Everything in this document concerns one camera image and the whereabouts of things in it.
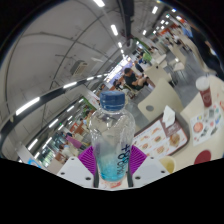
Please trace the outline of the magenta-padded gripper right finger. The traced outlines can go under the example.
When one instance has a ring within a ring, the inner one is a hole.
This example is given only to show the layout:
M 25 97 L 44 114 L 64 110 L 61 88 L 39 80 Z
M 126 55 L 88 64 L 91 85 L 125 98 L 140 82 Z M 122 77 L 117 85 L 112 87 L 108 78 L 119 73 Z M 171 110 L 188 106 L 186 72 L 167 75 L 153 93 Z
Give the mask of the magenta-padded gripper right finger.
M 148 157 L 136 146 L 131 148 L 127 172 L 129 187 L 143 187 L 168 174 L 169 172 L 158 159 Z

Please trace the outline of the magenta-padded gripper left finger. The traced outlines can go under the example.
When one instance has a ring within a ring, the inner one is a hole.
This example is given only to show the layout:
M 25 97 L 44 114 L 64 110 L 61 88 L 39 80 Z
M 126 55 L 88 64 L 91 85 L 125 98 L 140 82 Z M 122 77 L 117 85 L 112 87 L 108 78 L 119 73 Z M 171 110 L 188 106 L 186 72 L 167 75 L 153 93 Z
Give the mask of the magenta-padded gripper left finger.
M 97 188 L 99 174 L 92 147 L 78 157 L 70 157 L 57 175 L 84 188 Z

